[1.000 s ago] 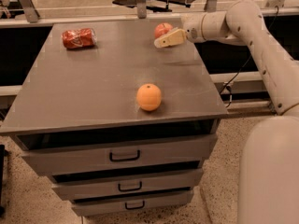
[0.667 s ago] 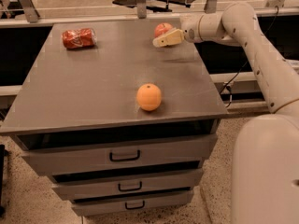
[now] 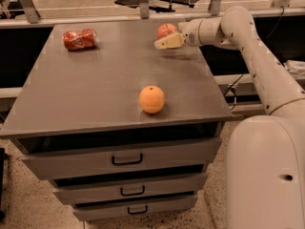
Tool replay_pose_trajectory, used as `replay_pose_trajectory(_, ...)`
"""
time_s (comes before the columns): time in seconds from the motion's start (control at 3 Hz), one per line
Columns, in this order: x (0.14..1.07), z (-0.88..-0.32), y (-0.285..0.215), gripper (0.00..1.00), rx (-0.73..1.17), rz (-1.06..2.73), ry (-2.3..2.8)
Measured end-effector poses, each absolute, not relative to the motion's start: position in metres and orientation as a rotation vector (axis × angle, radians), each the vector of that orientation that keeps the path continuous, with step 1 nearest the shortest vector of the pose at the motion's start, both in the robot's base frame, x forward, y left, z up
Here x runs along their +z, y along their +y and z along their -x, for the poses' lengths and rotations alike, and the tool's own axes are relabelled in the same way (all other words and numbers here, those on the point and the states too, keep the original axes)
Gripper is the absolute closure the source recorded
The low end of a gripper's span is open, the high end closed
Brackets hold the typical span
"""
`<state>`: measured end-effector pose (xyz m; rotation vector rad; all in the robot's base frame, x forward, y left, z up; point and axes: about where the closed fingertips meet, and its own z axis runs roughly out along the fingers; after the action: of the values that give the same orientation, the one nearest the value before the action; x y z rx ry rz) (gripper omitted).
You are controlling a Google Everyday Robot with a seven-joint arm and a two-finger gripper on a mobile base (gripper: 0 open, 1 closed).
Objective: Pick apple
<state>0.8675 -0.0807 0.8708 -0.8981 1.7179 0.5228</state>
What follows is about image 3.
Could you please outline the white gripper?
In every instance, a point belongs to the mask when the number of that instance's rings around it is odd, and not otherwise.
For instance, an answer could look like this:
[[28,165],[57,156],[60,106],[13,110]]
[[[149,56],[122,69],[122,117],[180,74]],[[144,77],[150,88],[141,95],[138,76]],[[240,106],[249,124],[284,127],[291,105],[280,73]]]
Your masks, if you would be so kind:
[[201,45],[199,39],[200,19],[194,19],[189,22],[179,22],[178,28],[180,32],[170,33],[154,42],[154,46],[158,50],[175,49],[183,46],[184,41],[192,47]]

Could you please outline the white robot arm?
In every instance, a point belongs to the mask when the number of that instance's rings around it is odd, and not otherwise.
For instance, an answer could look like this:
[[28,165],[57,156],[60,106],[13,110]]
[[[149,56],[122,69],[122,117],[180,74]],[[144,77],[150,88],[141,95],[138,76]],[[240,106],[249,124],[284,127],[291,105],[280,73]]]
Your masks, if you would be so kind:
[[227,150],[227,229],[305,229],[305,92],[232,7],[154,42],[159,50],[213,45],[241,52],[264,109],[241,121]]

